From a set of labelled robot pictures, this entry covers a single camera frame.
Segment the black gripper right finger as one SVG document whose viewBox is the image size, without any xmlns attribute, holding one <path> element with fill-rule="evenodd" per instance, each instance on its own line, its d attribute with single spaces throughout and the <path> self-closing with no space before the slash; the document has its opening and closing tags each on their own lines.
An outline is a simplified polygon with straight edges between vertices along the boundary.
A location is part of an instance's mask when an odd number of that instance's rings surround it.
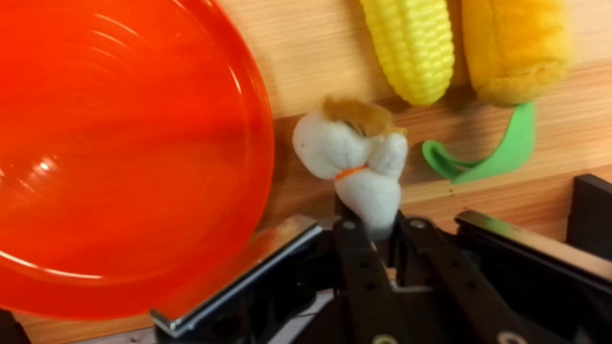
<svg viewBox="0 0 612 344">
<path fill-rule="evenodd" d="M 574 177 L 564 242 L 476 210 L 461 211 L 455 221 L 465 240 L 556 273 L 604 301 L 612 297 L 612 183 L 598 175 Z"/>
</svg>

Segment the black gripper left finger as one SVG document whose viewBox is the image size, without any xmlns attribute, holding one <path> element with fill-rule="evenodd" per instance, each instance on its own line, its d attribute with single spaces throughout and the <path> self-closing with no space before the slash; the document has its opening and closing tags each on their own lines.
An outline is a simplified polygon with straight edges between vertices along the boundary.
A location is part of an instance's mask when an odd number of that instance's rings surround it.
<svg viewBox="0 0 612 344">
<path fill-rule="evenodd" d="M 218 261 L 208 273 L 187 278 L 164 296 L 151 309 L 153 324 L 170 338 L 187 334 L 199 320 L 210 317 L 256 278 L 313 242 L 321 232 L 321 223 L 302 213 L 258 231 L 235 255 Z"/>
</svg>

